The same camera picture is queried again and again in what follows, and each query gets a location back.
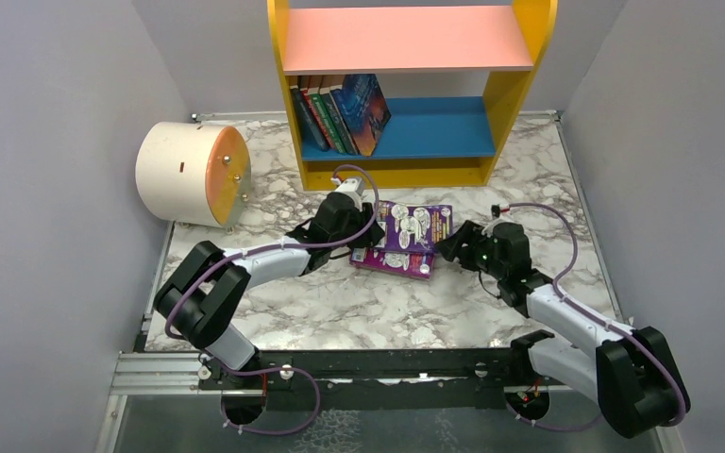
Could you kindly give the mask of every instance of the white marble surface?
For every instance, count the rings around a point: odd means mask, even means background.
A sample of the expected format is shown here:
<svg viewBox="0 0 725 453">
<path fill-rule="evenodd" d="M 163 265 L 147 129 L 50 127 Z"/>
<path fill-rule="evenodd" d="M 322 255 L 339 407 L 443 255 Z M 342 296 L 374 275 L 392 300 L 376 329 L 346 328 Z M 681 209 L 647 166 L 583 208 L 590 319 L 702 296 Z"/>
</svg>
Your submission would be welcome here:
<svg viewBox="0 0 725 453">
<path fill-rule="evenodd" d="M 248 247 L 278 239 L 311 216 L 324 193 L 303 193 L 290 132 L 281 121 L 232 122 L 252 154 L 253 192 L 234 231 L 176 225 L 163 278 L 198 242 Z M 538 201 L 562 210 L 576 228 L 580 259 L 563 280 L 569 293 L 614 316 L 557 127 L 550 118 L 519 118 L 487 187 L 383 190 L 405 204 L 450 204 L 454 224 L 489 220 L 495 203 Z M 511 212 L 531 238 L 535 266 L 555 275 L 570 259 L 560 222 L 530 208 Z M 495 289 L 495 281 L 485 278 Z M 542 326 L 525 319 L 480 287 L 477 275 L 437 260 L 429 281 L 358 270 L 331 261 L 300 278 L 270 282 L 247 292 L 235 326 L 262 349 L 365 349 L 506 345 Z M 167 338 L 154 313 L 147 351 L 190 350 Z"/>
</svg>

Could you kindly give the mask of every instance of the row of books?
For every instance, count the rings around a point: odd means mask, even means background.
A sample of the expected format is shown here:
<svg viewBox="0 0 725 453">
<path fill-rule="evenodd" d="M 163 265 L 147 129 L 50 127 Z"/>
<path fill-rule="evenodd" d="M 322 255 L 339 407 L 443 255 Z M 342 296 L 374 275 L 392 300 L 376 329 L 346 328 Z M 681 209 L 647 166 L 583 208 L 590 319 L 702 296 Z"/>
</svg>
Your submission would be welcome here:
<svg viewBox="0 0 725 453">
<path fill-rule="evenodd" d="M 377 222 L 384 238 L 371 248 L 354 249 L 349 262 L 405 277 L 431 277 L 435 245 L 451 234 L 451 206 L 380 201 Z"/>
<path fill-rule="evenodd" d="M 302 136 L 324 151 L 371 156 L 390 110 L 373 74 L 290 75 Z"/>
</svg>

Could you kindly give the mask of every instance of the bookshelf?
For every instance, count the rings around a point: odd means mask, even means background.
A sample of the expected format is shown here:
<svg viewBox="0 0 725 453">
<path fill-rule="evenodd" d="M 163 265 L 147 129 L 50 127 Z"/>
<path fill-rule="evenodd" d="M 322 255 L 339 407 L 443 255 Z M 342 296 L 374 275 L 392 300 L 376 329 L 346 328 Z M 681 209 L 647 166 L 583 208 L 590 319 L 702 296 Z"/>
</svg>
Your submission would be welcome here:
<svg viewBox="0 0 725 453">
<path fill-rule="evenodd" d="M 287 0 L 268 0 L 279 84 L 304 188 L 332 189 L 329 176 L 341 163 L 361 165 L 382 188 L 487 184 L 546 52 L 556 14 L 557 0 L 384 8 L 289 8 Z M 286 80 L 471 70 L 490 71 L 481 97 L 387 97 L 393 116 L 370 158 L 324 152 L 302 137 Z"/>
</svg>

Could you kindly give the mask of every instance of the colorful book cover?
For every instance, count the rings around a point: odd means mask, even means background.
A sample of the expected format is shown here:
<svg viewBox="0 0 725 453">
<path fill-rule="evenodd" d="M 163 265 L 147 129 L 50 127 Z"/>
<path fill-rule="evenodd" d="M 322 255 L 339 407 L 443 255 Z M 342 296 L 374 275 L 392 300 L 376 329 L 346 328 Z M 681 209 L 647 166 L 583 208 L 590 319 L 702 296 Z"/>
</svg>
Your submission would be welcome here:
<svg viewBox="0 0 725 453">
<path fill-rule="evenodd" d="M 435 253 L 435 244 L 452 232 L 451 206 L 408 206 L 380 201 L 377 222 L 385 236 L 373 248 L 388 252 Z"/>
<path fill-rule="evenodd" d="M 307 108 L 310 109 L 310 112 L 312 113 L 312 118 L 315 120 L 315 123 L 318 124 L 318 128 L 321 130 L 321 135 L 324 136 L 324 141 L 327 143 L 327 148 L 321 149 L 323 149 L 324 151 L 329 151 L 332 145 L 332 143 L 329 141 L 329 132 L 327 131 L 327 128 L 324 126 L 324 124 L 321 123 L 321 117 L 318 116 L 318 108 L 313 103 L 310 95 L 307 94 L 309 82 L 309 75 L 300 75 L 298 77 L 298 88 L 301 90 L 301 96 L 304 98 L 304 102 L 307 103 Z"/>
<path fill-rule="evenodd" d="M 377 77 L 373 74 L 346 75 L 343 88 L 332 95 L 357 150 L 363 156 L 371 156 L 391 116 Z"/>
<path fill-rule="evenodd" d="M 298 88 L 298 77 L 295 75 L 289 75 L 288 85 L 290 85 L 290 95 L 293 97 L 293 108 L 295 110 L 295 116 L 298 118 L 298 125 L 301 129 L 301 134 L 303 136 L 310 134 L 310 137 L 315 140 L 315 143 L 319 148 L 325 151 L 328 150 L 329 143 L 327 143 L 327 139 L 324 138 L 324 134 L 321 133 L 318 123 L 315 122 L 315 117 L 312 116 L 310 108 L 307 107 L 307 101 L 304 100 L 304 96 Z"/>
<path fill-rule="evenodd" d="M 332 123 L 332 119 L 329 118 L 327 112 L 327 106 L 324 105 L 324 100 L 321 99 L 321 94 L 318 92 L 321 89 L 322 75 L 310 75 L 310 80 L 307 82 L 307 95 L 312 100 L 312 104 L 315 106 L 315 110 L 318 112 L 318 123 L 323 127 L 323 130 L 327 132 L 327 141 L 331 147 L 341 153 L 345 154 L 346 149 L 343 147 L 343 142 L 340 141 L 340 136 L 335 130 L 335 125 Z"/>
<path fill-rule="evenodd" d="M 324 105 L 327 106 L 329 118 L 334 123 L 335 130 L 337 130 L 347 154 L 357 156 L 360 152 L 357 151 L 357 147 L 354 145 L 354 140 L 348 132 L 348 127 L 346 127 L 346 122 L 340 113 L 340 108 L 332 95 L 333 91 L 340 91 L 343 88 L 343 77 L 343 75 L 326 75 L 321 81 L 321 89 L 318 92 L 321 93 L 321 99 L 324 100 Z"/>
<path fill-rule="evenodd" d="M 424 253 L 384 252 L 368 248 L 355 248 L 348 257 L 353 266 L 413 278 L 432 276 L 435 256 Z"/>
</svg>

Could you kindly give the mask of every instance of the purple box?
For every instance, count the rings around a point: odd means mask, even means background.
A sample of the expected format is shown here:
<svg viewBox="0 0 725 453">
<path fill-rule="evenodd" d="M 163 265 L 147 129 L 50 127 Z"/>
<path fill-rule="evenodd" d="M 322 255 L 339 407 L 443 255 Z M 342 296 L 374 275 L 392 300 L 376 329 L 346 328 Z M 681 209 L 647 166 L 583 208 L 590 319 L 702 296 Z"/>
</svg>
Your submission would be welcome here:
<svg viewBox="0 0 725 453">
<path fill-rule="evenodd" d="M 451 234 L 450 205 L 404 205 L 380 201 L 377 214 L 385 237 L 373 248 L 389 252 L 435 253 Z"/>
<path fill-rule="evenodd" d="M 432 254 L 385 252 L 372 248 L 355 248 L 348 257 L 348 262 L 356 267 L 413 278 L 431 277 L 434 261 Z"/>
</svg>

